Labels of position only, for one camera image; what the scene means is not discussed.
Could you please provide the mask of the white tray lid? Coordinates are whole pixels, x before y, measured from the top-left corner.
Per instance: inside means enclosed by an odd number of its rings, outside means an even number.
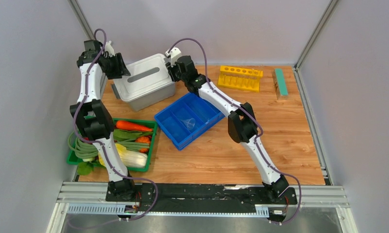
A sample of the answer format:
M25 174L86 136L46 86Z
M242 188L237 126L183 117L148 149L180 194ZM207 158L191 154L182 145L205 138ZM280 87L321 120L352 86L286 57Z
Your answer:
M129 98L174 83L168 74L165 61L166 57L157 53L129 64L127 69L131 75L115 79L114 84L121 92L124 92L126 98Z

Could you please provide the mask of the grey plastic tub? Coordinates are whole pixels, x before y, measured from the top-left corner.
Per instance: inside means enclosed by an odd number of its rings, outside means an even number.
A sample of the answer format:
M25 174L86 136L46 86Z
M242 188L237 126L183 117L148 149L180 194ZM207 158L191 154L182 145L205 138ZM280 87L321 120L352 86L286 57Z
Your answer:
M165 87L160 87L153 91L149 91L146 94L138 94L135 97L129 98L126 98L124 92L121 92L120 89L115 86L115 84L111 84L111 88L115 94L115 97L118 100L122 100L123 102L127 103L129 107L135 112L172 97L176 93L176 85L174 83L167 84Z

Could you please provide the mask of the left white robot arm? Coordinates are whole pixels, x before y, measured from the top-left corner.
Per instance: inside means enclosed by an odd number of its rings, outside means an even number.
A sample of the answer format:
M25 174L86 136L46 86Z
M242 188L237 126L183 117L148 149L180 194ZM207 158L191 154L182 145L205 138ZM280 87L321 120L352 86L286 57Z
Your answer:
M104 55L105 46L97 40L84 42L85 51L77 60L81 72L81 90L77 104L70 106L75 133L100 153L108 171L106 201L133 201L137 188L121 161L113 138L114 121L101 101L100 80L129 76L120 53Z

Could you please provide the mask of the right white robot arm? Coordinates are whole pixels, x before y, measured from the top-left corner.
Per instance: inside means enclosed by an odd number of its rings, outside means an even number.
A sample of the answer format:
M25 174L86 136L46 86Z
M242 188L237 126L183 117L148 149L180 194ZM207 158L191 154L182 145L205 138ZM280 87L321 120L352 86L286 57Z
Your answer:
M271 203L278 203L285 197L289 183L274 165L260 137L262 127L257 123L250 103L240 103L223 93L209 78L197 71L190 56L177 59L166 57L165 66L171 79L182 81L190 93L209 102L227 118L230 138L241 144L254 161L262 183L265 196Z

